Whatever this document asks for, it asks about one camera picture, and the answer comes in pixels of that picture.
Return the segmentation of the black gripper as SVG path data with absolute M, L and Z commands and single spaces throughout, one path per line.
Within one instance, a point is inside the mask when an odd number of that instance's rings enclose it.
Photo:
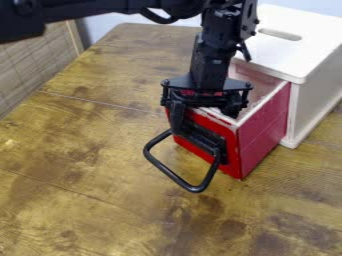
M 250 82 L 231 79 L 231 58 L 245 46 L 210 45 L 202 36 L 195 37 L 190 71 L 186 75 L 165 79 L 161 105 L 170 109 L 170 125 L 174 134 L 182 130 L 186 107 L 217 107 L 237 119 L 249 105 Z

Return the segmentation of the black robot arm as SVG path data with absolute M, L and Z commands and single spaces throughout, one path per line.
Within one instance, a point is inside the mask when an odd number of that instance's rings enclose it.
M 0 44 L 43 35 L 50 23 L 107 13 L 139 14 L 163 25 L 201 16 L 190 71 L 162 82 L 161 105 L 178 134 L 187 108 L 215 107 L 235 118 L 247 107 L 251 85 L 229 78 L 229 67 L 237 54 L 251 59 L 257 6 L 258 0 L 0 0 Z

